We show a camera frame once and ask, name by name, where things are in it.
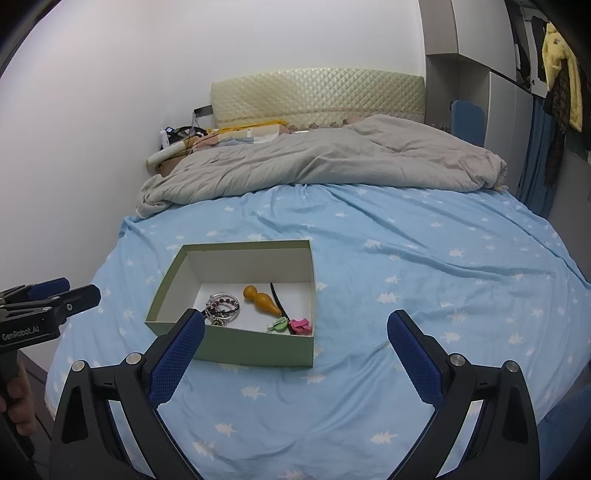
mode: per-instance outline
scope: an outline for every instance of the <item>silver bangle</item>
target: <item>silver bangle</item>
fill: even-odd
[[[240,302],[229,293],[216,293],[209,297],[203,314],[212,323],[225,327],[240,313]]]

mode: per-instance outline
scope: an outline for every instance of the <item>light blue bed sheet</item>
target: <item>light blue bed sheet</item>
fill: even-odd
[[[294,238],[311,239],[316,266],[314,368],[193,361],[158,410],[205,478],[387,478],[433,411],[388,343],[396,309],[474,364],[519,362],[538,421],[591,356],[591,286],[549,223],[510,194],[279,186],[126,219],[94,280],[99,307],[67,324],[50,409],[74,360],[118,364],[148,348],[144,319],[181,245]],[[457,465],[478,409],[442,471]]]

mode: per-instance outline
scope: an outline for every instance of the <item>yellow towel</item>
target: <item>yellow towel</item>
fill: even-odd
[[[552,23],[548,23],[546,26],[542,58],[544,59],[548,90],[552,89],[554,80],[560,72],[560,60],[567,61],[570,79],[570,125],[580,132],[583,129],[583,97],[577,58]]]
[[[268,125],[283,125],[287,127],[287,122],[285,120],[269,120],[267,122],[260,122],[257,124],[246,124],[246,125],[238,125],[237,127],[226,127],[226,128],[208,128],[207,133],[217,133],[217,134],[224,134],[227,132],[235,132],[236,130],[243,130],[245,128],[253,128],[253,127],[266,127]]]

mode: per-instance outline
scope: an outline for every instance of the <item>headboard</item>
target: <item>headboard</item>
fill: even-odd
[[[424,122],[423,77],[366,69],[295,69],[212,84],[218,128],[287,121],[292,129],[340,127],[377,113]]]

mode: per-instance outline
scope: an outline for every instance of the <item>green box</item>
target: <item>green box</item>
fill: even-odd
[[[276,317],[259,312],[242,295],[254,285],[271,295],[273,283],[291,318],[307,318],[311,336],[267,332]],[[184,245],[166,272],[152,301],[146,324],[164,335],[186,309],[202,311],[215,293],[234,295],[241,305],[227,326],[206,319],[205,337],[193,358],[263,367],[312,367],[316,321],[316,280],[308,240]]]

